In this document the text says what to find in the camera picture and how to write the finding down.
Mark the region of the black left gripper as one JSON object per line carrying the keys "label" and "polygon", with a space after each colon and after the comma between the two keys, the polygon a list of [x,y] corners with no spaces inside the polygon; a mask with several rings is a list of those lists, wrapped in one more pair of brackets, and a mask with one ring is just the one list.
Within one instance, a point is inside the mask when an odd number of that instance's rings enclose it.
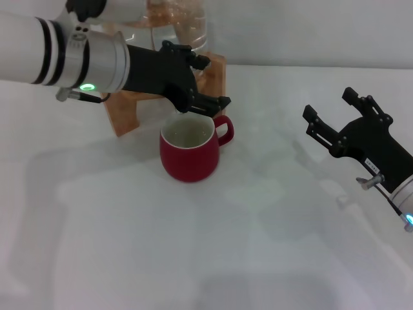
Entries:
{"label": "black left gripper", "polygon": [[215,117],[231,103],[226,96],[198,94],[192,68],[204,70],[210,59],[188,45],[164,41],[158,51],[129,45],[128,53],[130,68],[123,90],[163,96],[182,113],[207,117]]}

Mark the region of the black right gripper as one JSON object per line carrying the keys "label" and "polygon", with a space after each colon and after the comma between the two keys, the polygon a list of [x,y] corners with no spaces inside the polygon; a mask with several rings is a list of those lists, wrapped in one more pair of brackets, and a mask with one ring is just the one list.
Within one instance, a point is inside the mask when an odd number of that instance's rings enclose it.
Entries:
{"label": "black right gripper", "polygon": [[351,121],[338,133],[307,105],[303,111],[303,118],[308,122],[306,133],[331,156],[353,158],[371,175],[384,175],[382,186],[389,193],[394,192],[412,176],[412,155],[390,135],[392,117],[383,112],[371,95],[359,97],[351,87],[344,90],[342,99],[362,117]]}

